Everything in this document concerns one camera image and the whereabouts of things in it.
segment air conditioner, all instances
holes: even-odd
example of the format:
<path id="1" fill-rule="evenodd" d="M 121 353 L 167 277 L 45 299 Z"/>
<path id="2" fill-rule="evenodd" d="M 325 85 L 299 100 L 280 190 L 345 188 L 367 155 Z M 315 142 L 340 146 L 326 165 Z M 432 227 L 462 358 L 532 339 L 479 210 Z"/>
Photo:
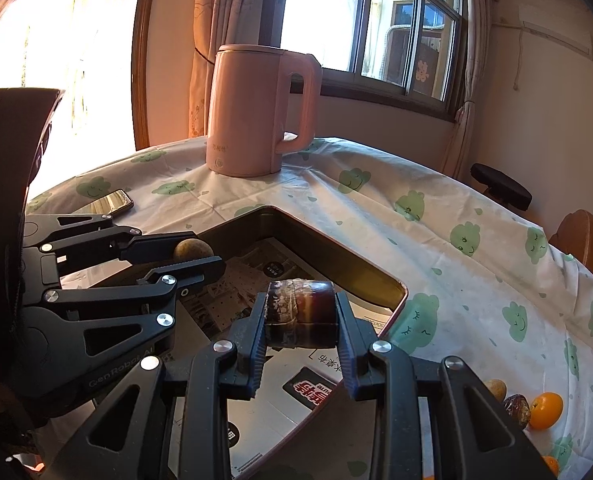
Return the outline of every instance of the air conditioner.
<path id="1" fill-rule="evenodd" d="M 562 44 L 575 52 L 593 59 L 590 31 L 534 6 L 519 6 L 519 22 L 532 34 Z"/>

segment black round sticker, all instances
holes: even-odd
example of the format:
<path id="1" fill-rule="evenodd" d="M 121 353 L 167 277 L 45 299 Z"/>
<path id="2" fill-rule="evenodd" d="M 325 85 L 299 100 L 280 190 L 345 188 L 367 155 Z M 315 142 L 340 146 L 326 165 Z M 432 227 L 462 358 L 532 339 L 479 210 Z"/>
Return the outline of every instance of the black round sticker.
<path id="1" fill-rule="evenodd" d="M 264 274 L 269 278 L 278 278 L 286 269 L 279 262 L 268 262 L 268 264 L 263 267 Z"/>
<path id="2" fill-rule="evenodd" d="M 239 442 L 239 438 L 241 438 L 241 433 L 239 433 L 239 428 L 237 428 L 233 423 L 228 421 L 228 423 L 227 423 L 227 447 L 236 446 L 236 443 Z"/>

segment black label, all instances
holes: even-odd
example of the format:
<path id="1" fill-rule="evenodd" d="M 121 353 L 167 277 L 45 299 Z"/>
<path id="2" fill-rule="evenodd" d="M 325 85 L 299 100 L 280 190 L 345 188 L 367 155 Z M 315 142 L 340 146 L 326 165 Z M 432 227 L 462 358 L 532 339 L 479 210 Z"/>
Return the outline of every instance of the black label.
<path id="1" fill-rule="evenodd" d="M 283 390 L 311 410 L 321 404 L 333 390 L 334 383 L 322 378 L 308 367 L 283 385 Z"/>
<path id="2" fill-rule="evenodd" d="M 263 267 L 263 273 L 269 278 L 278 278 L 281 276 L 286 269 L 283 268 L 279 262 L 268 262 L 265 267 Z"/>
<path id="3" fill-rule="evenodd" d="M 239 432 L 239 428 L 237 428 L 233 423 L 228 421 L 227 423 L 227 447 L 234 447 L 236 443 L 239 442 L 241 438 L 241 433 Z"/>

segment pink object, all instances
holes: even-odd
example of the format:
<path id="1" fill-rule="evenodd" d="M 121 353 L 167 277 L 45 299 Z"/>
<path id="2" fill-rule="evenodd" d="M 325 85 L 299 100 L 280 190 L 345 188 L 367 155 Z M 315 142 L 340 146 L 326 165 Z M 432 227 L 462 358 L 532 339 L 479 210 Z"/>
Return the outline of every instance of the pink object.
<path id="1" fill-rule="evenodd" d="M 292 74 L 304 91 L 295 139 L 284 140 Z M 251 177 L 281 169 L 283 153 L 305 150 L 315 138 L 321 65 L 311 54 L 271 46 L 223 45 L 216 54 L 208 118 L 208 168 Z"/>

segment tablecloth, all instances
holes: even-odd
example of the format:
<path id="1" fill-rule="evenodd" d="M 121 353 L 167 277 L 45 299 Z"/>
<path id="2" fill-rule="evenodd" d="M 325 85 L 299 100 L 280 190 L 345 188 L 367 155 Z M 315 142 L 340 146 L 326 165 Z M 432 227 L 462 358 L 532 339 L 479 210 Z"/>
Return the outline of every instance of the tablecloth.
<path id="1" fill-rule="evenodd" d="M 71 212 L 115 189 L 134 199 L 117 223 L 144 234 L 201 232 L 275 205 L 407 284 L 392 340 L 429 360 L 464 358 L 528 401 L 564 399 L 549 430 L 528 431 L 563 480 L 593 463 L 593 276 L 547 243 L 541 227 L 451 178 L 342 139 L 315 139 L 279 173 L 237 179 L 205 165 L 206 138 L 142 152 L 32 199 L 28 212 Z M 121 264 L 68 277 L 87 286 Z"/>

